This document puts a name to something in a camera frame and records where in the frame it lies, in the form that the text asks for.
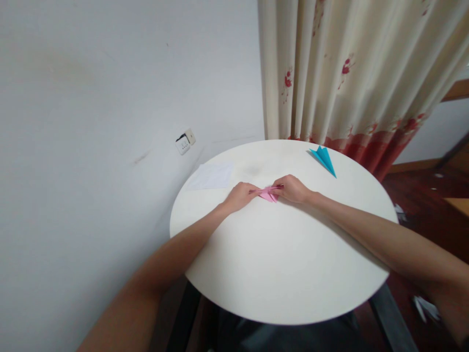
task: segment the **pink origami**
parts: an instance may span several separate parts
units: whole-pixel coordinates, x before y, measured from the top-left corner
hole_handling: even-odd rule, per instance
[[[273,195],[272,193],[270,193],[271,190],[277,189],[277,188],[283,188],[283,186],[266,187],[262,190],[251,191],[251,192],[260,192],[259,197],[264,198],[265,200],[268,200],[270,203],[277,203],[278,195]]]
[[[268,200],[269,202],[272,203],[277,203],[278,195],[273,195],[271,193],[267,192],[262,192],[259,197],[264,198],[265,200]]]

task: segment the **white paper sheet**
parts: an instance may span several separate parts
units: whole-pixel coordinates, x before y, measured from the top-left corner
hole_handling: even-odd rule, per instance
[[[230,185],[232,163],[202,164],[187,185],[188,191],[227,188]]]

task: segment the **curtain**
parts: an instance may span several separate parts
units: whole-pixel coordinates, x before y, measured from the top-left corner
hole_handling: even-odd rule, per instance
[[[380,181],[469,62],[467,0],[259,10],[266,137],[332,148]]]

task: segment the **dark pants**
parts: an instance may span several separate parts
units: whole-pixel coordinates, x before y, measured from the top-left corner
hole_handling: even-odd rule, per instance
[[[220,309],[217,352],[371,351],[352,312],[309,325],[272,325]]]

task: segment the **hand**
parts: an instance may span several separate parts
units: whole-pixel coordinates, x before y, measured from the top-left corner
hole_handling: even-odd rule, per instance
[[[302,182],[293,175],[287,175],[279,178],[273,183],[274,186],[283,185],[283,188],[271,190],[272,194],[276,194],[287,198],[295,203],[305,203],[313,194]]]
[[[249,194],[249,191],[258,190],[259,188],[245,182],[238,183],[228,194],[225,201],[221,205],[231,214],[242,208],[259,195],[259,192]]]

